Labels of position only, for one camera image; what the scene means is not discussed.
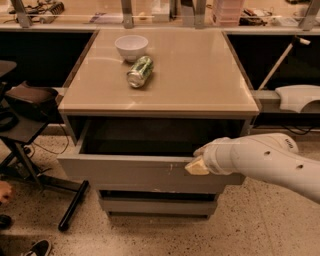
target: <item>drawer front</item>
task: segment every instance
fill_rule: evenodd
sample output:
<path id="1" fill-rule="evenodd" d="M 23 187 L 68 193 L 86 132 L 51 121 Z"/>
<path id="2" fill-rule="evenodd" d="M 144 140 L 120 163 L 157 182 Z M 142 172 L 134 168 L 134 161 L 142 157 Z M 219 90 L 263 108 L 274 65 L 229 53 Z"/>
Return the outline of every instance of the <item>drawer front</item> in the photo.
<path id="1" fill-rule="evenodd" d="M 218 193 L 240 185 L 244 177 L 190 175 L 184 167 L 192 158 L 63 154 L 58 157 L 70 179 L 86 179 L 99 190 Z"/>
<path id="2" fill-rule="evenodd" d="M 156 202 L 156 201 L 116 201 L 99 200 L 101 208 L 111 215 L 113 213 L 147 213 L 147 214 L 177 214 L 177 215 L 197 215 L 209 217 L 217 208 L 216 202 L 199 203 L 188 202 L 179 203 Z"/>

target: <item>sneaker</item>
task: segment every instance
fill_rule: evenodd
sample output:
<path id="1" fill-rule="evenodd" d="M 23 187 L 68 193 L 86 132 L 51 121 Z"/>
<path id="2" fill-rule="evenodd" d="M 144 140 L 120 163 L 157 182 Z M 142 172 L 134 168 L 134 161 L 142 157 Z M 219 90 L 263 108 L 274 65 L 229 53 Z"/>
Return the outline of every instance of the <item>sneaker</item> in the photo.
<path id="1" fill-rule="evenodd" d="M 51 243 L 48 240 L 41 240 L 35 243 L 29 252 L 21 256 L 48 256 L 51 250 Z"/>

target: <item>chair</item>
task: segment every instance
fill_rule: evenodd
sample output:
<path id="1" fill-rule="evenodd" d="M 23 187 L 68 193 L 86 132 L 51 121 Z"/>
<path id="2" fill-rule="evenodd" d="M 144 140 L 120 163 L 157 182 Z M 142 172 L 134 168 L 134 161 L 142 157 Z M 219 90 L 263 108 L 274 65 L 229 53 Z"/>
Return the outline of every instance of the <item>chair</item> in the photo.
<path id="1" fill-rule="evenodd" d="M 10 61 L 0 60 L 0 77 L 7 74 L 15 68 L 16 64 Z M 81 184 L 50 177 L 41 173 L 39 168 L 31 161 L 26 152 L 26 145 L 31 144 L 38 135 L 47 127 L 49 121 L 35 121 L 26 118 L 15 112 L 3 99 L 6 88 L 5 84 L 0 84 L 0 108 L 12 113 L 18 118 L 18 122 L 10 129 L 0 131 L 0 139 L 11 151 L 10 154 L 0 163 L 0 175 L 8 179 L 16 179 L 23 182 L 36 184 L 42 191 L 47 188 L 67 190 L 75 193 L 67 211 L 62 217 L 58 229 L 65 231 L 69 227 L 69 221 L 82 199 L 84 193 L 89 187 L 88 181 Z M 11 163 L 16 159 L 24 167 L 22 169 L 13 168 Z"/>

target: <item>white bowl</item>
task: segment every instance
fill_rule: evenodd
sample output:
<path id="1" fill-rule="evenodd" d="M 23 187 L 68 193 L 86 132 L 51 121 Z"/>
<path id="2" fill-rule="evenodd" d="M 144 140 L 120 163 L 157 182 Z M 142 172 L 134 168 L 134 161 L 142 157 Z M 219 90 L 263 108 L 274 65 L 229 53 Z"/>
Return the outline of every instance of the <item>white bowl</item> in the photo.
<path id="1" fill-rule="evenodd" d="M 148 39 L 143 36 L 129 35 L 119 37 L 115 46 L 119 54 L 128 62 L 135 62 L 145 55 Z"/>

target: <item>drawer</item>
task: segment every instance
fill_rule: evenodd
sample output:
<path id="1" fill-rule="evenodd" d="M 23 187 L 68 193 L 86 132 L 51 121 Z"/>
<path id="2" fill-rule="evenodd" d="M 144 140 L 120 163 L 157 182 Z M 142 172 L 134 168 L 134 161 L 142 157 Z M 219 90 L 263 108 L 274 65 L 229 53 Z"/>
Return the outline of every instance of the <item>drawer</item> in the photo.
<path id="1" fill-rule="evenodd" d="M 99 191 L 101 208 L 108 215 L 174 214 L 209 217 L 217 208 L 218 195 Z"/>
<path id="2" fill-rule="evenodd" d="M 75 147 L 58 160 L 71 179 L 96 190 L 220 193 L 242 184 L 239 174 L 193 176 L 184 167 L 198 147 L 238 136 L 240 120 L 93 118 Z"/>

